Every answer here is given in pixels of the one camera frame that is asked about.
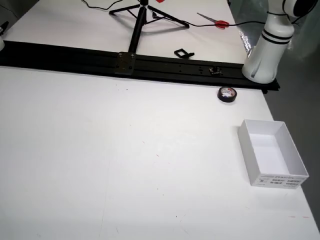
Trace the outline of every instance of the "black tripod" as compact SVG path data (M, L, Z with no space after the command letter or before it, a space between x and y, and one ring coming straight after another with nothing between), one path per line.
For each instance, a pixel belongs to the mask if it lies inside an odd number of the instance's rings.
M137 9L137 8L140 8L140 9L139 9L138 16L135 16L130 10ZM147 22L147 8L153 11L154 13L161 14L163 17L157 17L155 20ZM136 22L135 22L134 30L132 33L129 50L128 50L129 53L136 53L142 27L146 24L153 23L155 21L158 21L164 18L168 18L174 22L184 25L187 29L190 27L189 24L187 24L186 22L181 21L175 18L174 16L166 14L165 12L150 6L149 0L140 0L140 4L112 10L109 12L109 14L114 15L115 13L122 12L122 11L128 11L131 15L133 15L136 18Z

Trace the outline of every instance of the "red scissors handle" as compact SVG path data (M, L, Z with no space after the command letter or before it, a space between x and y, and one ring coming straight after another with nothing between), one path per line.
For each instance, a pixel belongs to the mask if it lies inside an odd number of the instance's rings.
M215 21L215 24L218 29L226 29L229 27L229 23L223 20Z

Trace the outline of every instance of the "black electrical tape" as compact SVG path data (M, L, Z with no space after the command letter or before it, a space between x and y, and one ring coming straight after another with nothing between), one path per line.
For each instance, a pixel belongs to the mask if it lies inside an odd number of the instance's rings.
M232 87L223 86L219 89L218 98L224 103L232 103L236 97L237 91Z

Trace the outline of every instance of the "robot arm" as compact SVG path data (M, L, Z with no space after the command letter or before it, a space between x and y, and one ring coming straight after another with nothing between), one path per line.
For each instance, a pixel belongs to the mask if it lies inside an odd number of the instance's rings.
M242 68L246 78L260 84L271 83L276 78L280 59L295 31L288 15L305 16L317 2L318 0L268 0L269 11L264 29Z

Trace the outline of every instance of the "white box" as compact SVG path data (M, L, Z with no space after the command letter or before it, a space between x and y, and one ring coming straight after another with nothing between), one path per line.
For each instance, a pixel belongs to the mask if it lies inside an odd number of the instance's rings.
M244 120L238 136L252 186L296 189L309 177L284 122Z

